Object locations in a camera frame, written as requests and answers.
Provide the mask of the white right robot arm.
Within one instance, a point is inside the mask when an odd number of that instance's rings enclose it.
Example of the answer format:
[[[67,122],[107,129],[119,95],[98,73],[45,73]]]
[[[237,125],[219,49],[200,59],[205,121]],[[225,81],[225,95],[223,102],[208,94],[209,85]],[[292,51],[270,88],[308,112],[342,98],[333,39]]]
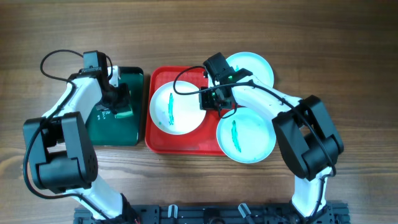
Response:
[[[200,89],[204,110],[236,103],[271,123],[282,158],[295,176],[291,204],[302,220],[316,219],[326,205],[327,180],[336,175],[343,141],[318,97],[286,95],[263,84],[246,69],[206,74],[211,85]]]

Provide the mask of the green scrubbing sponge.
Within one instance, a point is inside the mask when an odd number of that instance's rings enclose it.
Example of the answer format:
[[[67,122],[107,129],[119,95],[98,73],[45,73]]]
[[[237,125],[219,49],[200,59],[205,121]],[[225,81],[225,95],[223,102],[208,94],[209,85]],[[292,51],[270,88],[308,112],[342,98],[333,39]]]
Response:
[[[117,113],[114,115],[116,119],[128,118],[134,115],[133,108],[131,105],[127,105],[117,109]]]

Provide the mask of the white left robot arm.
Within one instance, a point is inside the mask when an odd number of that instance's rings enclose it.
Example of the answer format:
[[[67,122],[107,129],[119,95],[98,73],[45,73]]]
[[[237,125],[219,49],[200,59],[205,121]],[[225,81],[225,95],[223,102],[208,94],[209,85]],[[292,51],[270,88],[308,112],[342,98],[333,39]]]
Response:
[[[101,105],[116,113],[130,100],[128,85],[114,86],[102,72],[73,74],[57,104],[23,125],[26,152],[23,177],[35,196],[47,200],[71,197],[102,223],[139,223],[122,193],[98,173],[98,160],[85,123]]]

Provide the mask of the white plate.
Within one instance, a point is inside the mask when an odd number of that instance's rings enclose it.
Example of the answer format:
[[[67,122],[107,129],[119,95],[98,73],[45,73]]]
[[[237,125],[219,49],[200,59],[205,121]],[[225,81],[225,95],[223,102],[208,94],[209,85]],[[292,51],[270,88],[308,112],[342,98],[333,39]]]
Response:
[[[229,111],[216,129],[220,149],[230,159],[243,164],[264,160],[275,147],[271,121],[249,108]]]
[[[189,82],[168,82],[152,95],[149,113],[153,123],[163,132],[172,135],[188,134],[201,125],[206,111],[200,109],[199,97],[179,95],[198,88]]]
[[[211,86],[232,85],[233,87],[253,82],[256,85],[273,87],[275,78],[270,63],[262,56],[252,52],[238,52],[226,58],[227,63],[234,69],[231,81],[221,84],[210,79]]]

